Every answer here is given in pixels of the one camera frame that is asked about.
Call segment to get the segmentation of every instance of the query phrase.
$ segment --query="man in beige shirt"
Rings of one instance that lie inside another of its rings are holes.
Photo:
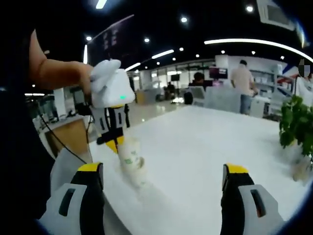
[[[253,82],[252,73],[246,66],[247,62],[241,60],[239,67],[232,71],[230,80],[233,87],[241,93],[240,113],[248,115],[251,106],[251,97],[254,93],[258,93],[258,90]]]

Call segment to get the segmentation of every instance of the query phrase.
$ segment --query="black cable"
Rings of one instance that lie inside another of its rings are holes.
[[[62,143],[62,141],[55,135],[55,133],[51,130],[51,128],[48,126],[48,123],[46,123],[46,121],[43,118],[43,115],[39,113],[39,116],[41,118],[41,120],[44,122],[45,126],[48,128],[48,130],[52,133],[52,135],[56,138],[56,140],[64,147],[68,150],[68,152],[70,152],[71,154],[73,154],[76,158],[78,158],[79,160],[81,160],[84,164],[86,164],[86,162],[81,159],[78,155],[76,155],[75,153],[73,153],[68,147],[65,146],[65,144]]]
[[[88,151],[89,151],[90,157],[92,159],[90,146],[89,146],[89,136],[88,136],[88,130],[89,130],[89,127],[90,127],[91,123],[92,123],[92,115],[90,115],[90,117],[89,117],[88,126],[87,126],[87,129],[86,129],[86,139],[87,139]]]

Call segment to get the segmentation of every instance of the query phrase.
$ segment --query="person's arm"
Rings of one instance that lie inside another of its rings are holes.
[[[254,81],[253,81],[253,75],[251,74],[251,76],[250,76],[250,87],[253,89],[253,91],[257,94],[259,91],[258,91],[258,89],[256,88],[256,86],[255,86],[255,83],[254,83]]]
[[[234,81],[234,72],[232,72],[230,75],[230,81],[231,81],[231,85],[233,86],[233,88],[236,88],[235,81]]]
[[[47,59],[34,31],[29,46],[29,77],[38,87],[48,90],[81,85],[90,93],[89,74],[92,66],[80,62],[63,62]]]

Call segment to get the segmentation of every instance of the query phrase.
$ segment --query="paper cup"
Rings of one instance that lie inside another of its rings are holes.
[[[147,170],[143,157],[139,158],[139,168],[128,172],[129,179],[135,188],[145,186],[147,182]]]
[[[121,167],[125,171],[134,171],[140,168],[140,142],[136,138],[125,138],[117,147]]]

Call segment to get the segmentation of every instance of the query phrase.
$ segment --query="ceiling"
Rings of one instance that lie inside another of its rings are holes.
[[[254,56],[280,60],[297,65],[300,56],[285,49],[247,43],[204,45],[204,41],[224,38],[252,38],[285,44],[311,57],[312,47],[301,48],[294,31],[260,22],[256,0],[107,0],[103,9],[95,9],[98,0],[54,0],[40,1],[43,19],[37,26],[37,34],[43,50],[49,50],[49,58],[59,60],[83,60],[86,37],[95,37],[112,23],[134,14],[123,23],[118,34],[118,43],[111,52],[122,60],[127,68],[137,62],[144,62],[137,69],[155,69],[160,66],[187,60],[214,58],[225,50],[229,55]],[[304,29],[309,30],[312,17],[309,2],[297,0],[292,3],[277,0],[286,13],[296,17]],[[247,13],[251,4],[255,10]],[[181,17],[188,19],[181,23]],[[313,30],[307,31],[313,41]],[[93,42],[92,51],[102,52],[103,43]],[[151,57],[160,52],[174,49],[171,55],[158,60]]]

